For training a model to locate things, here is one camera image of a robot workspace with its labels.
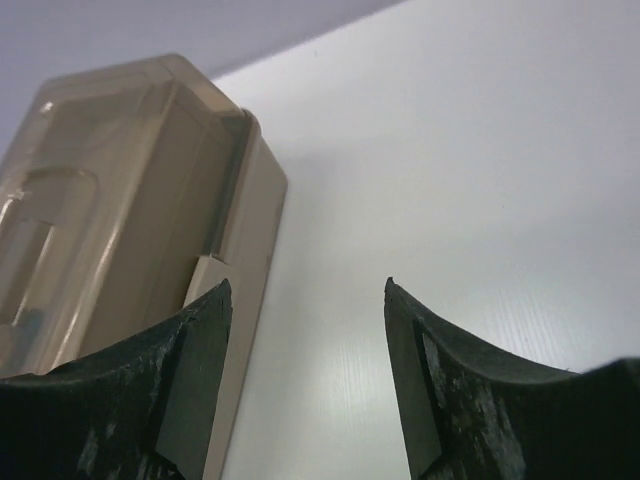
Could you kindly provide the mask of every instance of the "beige plastic case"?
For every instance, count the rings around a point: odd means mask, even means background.
[[[218,478],[285,190],[255,118],[178,55],[47,82],[0,166],[0,376],[100,350],[229,278]]]

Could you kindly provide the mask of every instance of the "white table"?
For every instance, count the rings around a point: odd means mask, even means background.
[[[390,275],[533,360],[640,354],[639,21],[414,0],[217,80],[290,180],[226,479],[409,478]]]

